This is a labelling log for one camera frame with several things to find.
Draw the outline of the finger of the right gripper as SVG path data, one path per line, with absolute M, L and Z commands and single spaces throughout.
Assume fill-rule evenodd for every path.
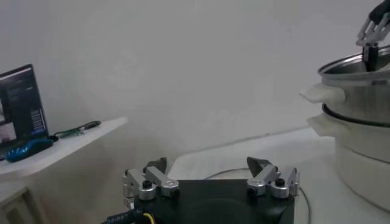
M 358 32 L 356 45 L 362 47 L 362 61 L 366 71 L 377 67 L 379 43 L 389 33 L 389 12 L 370 13 Z

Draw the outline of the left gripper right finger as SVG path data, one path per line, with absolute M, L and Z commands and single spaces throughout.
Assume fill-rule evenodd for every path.
M 295 167 L 279 169 L 266 159 L 247 157 L 247 165 L 252 174 L 247 189 L 254 196 L 270 193 L 274 198 L 296 197 L 299 194 L 300 174 Z

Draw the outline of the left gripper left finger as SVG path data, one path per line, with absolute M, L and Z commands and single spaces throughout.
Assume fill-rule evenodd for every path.
M 149 161 L 142 170 L 126 169 L 122 175 L 122 200 L 132 209 L 135 200 L 149 202 L 157 198 L 157 193 L 165 198 L 177 198 L 180 195 L 178 180 L 166 175 L 167 157 Z

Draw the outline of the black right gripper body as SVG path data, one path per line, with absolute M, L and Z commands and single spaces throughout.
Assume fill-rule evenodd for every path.
M 369 14 L 369 19 L 374 24 L 379 24 L 383 19 L 384 15 L 389 13 L 389 0 L 384 0 L 382 3 L 377 5 Z

